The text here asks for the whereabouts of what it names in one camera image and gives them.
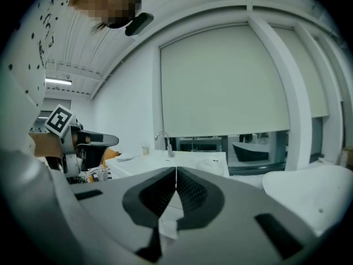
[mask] chrome faucet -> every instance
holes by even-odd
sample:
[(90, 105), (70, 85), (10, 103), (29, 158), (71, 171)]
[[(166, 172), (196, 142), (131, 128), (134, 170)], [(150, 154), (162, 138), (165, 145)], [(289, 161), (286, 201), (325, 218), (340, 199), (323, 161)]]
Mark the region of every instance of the chrome faucet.
[(168, 135), (166, 132), (161, 131), (161, 132), (159, 132), (158, 134), (156, 134), (156, 136), (155, 136), (154, 139), (157, 141), (160, 135), (164, 135), (164, 137), (167, 138), (168, 156), (169, 156), (169, 157), (173, 157), (173, 149), (172, 149), (172, 146), (171, 146), (171, 144), (170, 144), (169, 135)]

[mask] ceiling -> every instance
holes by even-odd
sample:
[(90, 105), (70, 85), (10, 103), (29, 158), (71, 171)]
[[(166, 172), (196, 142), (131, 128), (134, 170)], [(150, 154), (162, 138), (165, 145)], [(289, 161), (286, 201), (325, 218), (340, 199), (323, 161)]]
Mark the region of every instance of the ceiling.
[[(154, 15), (154, 21), (147, 27), (151, 29), (174, 14), (217, 1), (226, 0), (142, 0), (142, 11)], [(313, 14), (315, 8), (315, 0), (259, 1), (288, 4), (307, 14)], [(71, 80), (72, 85), (47, 83), (47, 92), (92, 97), (97, 86), (101, 85), (103, 76), (110, 73), (108, 68), (112, 68), (117, 56), (138, 39), (138, 36), (126, 36), (124, 29), (107, 28), (93, 35), (91, 28), (94, 25), (95, 21), (77, 13), (73, 8), (65, 9), (57, 23), (46, 74), (48, 77)]]

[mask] fluorescent light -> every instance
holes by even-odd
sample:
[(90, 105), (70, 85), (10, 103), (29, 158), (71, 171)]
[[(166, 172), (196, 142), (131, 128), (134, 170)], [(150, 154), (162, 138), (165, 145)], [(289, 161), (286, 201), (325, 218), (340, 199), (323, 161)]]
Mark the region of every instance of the fluorescent light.
[(69, 86), (72, 84), (72, 81), (64, 81), (62, 79), (57, 78), (46, 78), (45, 82), (53, 82), (53, 83), (60, 83), (60, 84), (68, 84)]

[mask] cardboard box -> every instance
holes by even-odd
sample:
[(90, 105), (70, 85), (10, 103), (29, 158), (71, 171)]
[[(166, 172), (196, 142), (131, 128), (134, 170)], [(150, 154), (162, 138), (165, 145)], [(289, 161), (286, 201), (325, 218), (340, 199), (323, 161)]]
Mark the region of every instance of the cardboard box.
[(337, 165), (353, 171), (353, 147), (342, 149)]

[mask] roller shade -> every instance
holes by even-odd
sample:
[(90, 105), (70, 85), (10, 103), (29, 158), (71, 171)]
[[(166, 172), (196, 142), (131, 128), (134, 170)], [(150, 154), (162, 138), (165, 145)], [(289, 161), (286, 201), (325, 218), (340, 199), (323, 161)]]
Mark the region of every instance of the roller shade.
[(58, 99), (47, 99), (44, 98), (43, 105), (41, 110), (42, 111), (54, 111), (54, 109), (58, 106), (58, 104), (64, 106), (65, 108), (71, 108), (71, 101), (69, 100), (58, 100)]
[(282, 28), (274, 28), (274, 30), (286, 44), (299, 67), (309, 97), (311, 116), (313, 118), (328, 116), (320, 75), (304, 43), (293, 30)]
[(248, 26), (205, 31), (161, 49), (164, 130), (172, 137), (289, 129), (284, 89)]

